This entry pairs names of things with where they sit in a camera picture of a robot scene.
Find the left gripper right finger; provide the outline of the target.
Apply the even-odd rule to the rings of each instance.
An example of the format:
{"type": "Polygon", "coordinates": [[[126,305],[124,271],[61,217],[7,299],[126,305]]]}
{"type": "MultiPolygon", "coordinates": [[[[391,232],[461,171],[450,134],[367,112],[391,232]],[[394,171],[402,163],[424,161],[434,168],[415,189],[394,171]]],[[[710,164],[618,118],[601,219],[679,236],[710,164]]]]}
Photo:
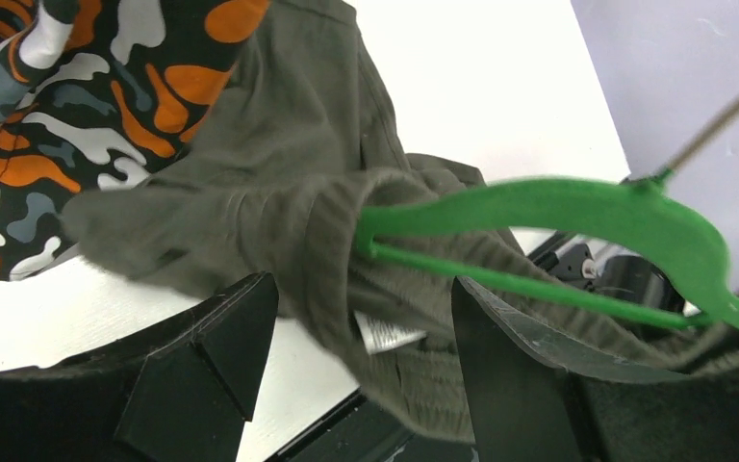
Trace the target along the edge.
{"type": "Polygon", "coordinates": [[[739,368],[635,364],[454,281],[454,330],[484,461],[739,461],[739,368]]]}

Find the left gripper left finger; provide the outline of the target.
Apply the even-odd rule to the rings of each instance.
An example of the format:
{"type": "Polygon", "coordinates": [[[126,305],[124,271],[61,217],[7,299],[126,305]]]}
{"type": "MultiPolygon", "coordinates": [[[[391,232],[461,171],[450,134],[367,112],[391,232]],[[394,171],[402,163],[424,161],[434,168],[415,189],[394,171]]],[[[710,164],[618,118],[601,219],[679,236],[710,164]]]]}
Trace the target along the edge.
{"type": "Polygon", "coordinates": [[[56,366],[0,372],[0,461],[234,460],[277,306],[254,274],[56,366]]]}

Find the green hanger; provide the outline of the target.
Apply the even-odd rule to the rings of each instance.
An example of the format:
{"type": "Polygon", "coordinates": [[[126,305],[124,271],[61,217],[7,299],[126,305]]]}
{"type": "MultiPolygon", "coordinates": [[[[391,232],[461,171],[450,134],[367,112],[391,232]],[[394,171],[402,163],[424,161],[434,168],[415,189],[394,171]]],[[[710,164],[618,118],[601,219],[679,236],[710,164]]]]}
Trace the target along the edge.
{"type": "Polygon", "coordinates": [[[729,286],[730,256],[719,230],[671,200],[667,182],[739,116],[739,97],[654,174],[622,184],[562,177],[513,180],[432,202],[367,207],[353,239],[371,259],[566,304],[648,325],[684,329],[723,322],[739,330],[739,297],[729,286]],[[692,317],[656,311],[525,276],[442,260],[386,244],[389,237],[445,236],[506,227],[543,228],[618,244],[650,260],[697,307],[692,317]]]}

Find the dark green shorts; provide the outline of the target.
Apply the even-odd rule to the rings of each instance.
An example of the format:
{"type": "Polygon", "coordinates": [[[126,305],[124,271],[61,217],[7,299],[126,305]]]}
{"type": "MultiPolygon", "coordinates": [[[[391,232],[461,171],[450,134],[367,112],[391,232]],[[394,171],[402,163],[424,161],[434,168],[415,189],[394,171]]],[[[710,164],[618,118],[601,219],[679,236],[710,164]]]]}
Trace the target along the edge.
{"type": "Polygon", "coordinates": [[[481,172],[406,153],[355,10],[275,1],[188,154],[132,190],[82,192],[61,214],[95,265],[206,298],[270,272],[279,313],[337,356],[414,431],[472,443],[449,278],[352,254],[366,205],[482,185],[481,172]]]}

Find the camouflage patterned shorts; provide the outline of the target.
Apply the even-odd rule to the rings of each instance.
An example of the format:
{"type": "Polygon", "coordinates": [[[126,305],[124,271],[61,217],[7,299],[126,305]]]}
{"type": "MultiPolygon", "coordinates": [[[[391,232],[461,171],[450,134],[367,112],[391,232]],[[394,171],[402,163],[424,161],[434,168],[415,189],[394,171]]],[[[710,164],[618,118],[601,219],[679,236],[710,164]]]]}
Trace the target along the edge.
{"type": "Polygon", "coordinates": [[[0,1],[0,281],[70,247],[64,204],[176,162],[266,1],[0,1]]]}

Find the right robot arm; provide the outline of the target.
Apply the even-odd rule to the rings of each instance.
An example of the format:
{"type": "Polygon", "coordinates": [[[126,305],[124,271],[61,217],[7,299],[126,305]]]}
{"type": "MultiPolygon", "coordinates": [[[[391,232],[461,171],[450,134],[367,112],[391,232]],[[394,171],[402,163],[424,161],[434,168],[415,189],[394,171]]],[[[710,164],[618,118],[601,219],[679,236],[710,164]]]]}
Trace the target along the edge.
{"type": "Polygon", "coordinates": [[[700,312],[675,290],[663,271],[616,244],[556,233],[528,258],[558,280],[589,293],[687,317],[700,312]]]}

